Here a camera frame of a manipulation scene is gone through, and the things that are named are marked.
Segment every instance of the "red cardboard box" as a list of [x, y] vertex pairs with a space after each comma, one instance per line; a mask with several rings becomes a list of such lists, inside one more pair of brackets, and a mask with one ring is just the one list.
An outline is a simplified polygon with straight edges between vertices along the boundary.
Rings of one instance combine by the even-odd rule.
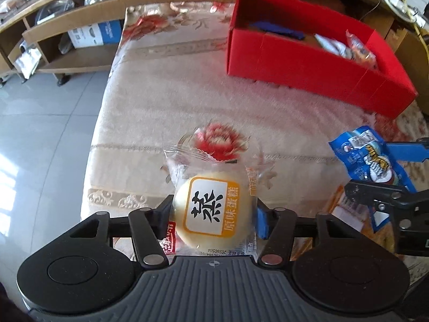
[[[376, 55], [368, 69], [322, 48], [248, 28], [269, 21], [347, 45], [346, 30]], [[228, 37], [229, 75], [300, 88], [396, 118], [417, 92], [382, 37], [367, 25], [329, 8], [300, 0], [236, 0]]]

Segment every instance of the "beige tablecloth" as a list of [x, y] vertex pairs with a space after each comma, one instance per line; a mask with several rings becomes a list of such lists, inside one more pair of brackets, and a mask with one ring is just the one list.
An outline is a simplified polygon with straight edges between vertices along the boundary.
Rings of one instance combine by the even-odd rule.
[[[92, 141], [82, 218], [100, 210], [113, 217], [156, 207], [174, 192], [161, 170], [162, 147], [210, 120], [230, 123], [261, 143], [278, 175], [259, 197], [301, 216], [314, 216], [349, 180], [328, 145], [342, 132], [370, 125], [388, 141], [429, 136], [415, 103], [389, 120], [303, 90], [227, 76], [232, 8], [213, 3], [128, 8]], [[405, 169], [418, 190], [428, 188], [429, 161], [407, 163]], [[128, 240], [116, 248], [132, 256]], [[421, 258], [407, 258], [406, 264], [412, 281], [429, 268]]]

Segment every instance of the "tile floor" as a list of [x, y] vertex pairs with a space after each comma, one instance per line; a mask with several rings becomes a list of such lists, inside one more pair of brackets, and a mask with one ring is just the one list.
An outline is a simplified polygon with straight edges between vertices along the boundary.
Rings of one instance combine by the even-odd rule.
[[83, 179], [108, 73], [50, 74], [0, 89], [0, 282], [16, 285], [31, 253], [80, 221]]

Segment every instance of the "blue plastic package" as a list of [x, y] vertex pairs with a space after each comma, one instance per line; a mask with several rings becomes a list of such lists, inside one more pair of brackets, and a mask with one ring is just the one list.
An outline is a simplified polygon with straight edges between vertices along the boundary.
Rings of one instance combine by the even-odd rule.
[[[329, 143], [335, 155], [344, 163], [352, 179], [405, 186], [417, 192], [403, 167], [396, 162], [384, 140], [368, 126], [344, 132]], [[374, 232], [381, 229], [389, 218], [369, 208]]]

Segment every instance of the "red logo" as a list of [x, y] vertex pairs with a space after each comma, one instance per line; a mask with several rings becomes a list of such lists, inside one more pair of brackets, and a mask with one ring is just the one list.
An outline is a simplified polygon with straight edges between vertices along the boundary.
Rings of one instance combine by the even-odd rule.
[[167, 235], [162, 241], [162, 249], [165, 254], [176, 254], [176, 223], [168, 222]]

